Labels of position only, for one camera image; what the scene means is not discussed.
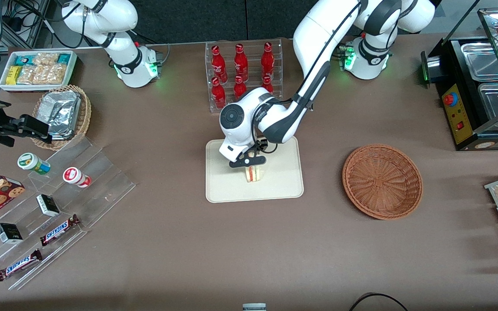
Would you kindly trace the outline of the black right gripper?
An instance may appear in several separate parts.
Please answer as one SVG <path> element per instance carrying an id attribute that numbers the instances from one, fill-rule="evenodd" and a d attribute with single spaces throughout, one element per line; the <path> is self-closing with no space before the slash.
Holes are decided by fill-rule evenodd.
<path id="1" fill-rule="evenodd" d="M 33 140 L 39 140 L 45 144 L 51 144 L 53 137 L 48 133 L 49 125 L 28 114 L 22 114 L 20 118 L 11 118 L 5 124 L 0 126 L 0 144 L 6 147 L 13 147 L 15 144 L 14 136 L 28 137 Z"/>

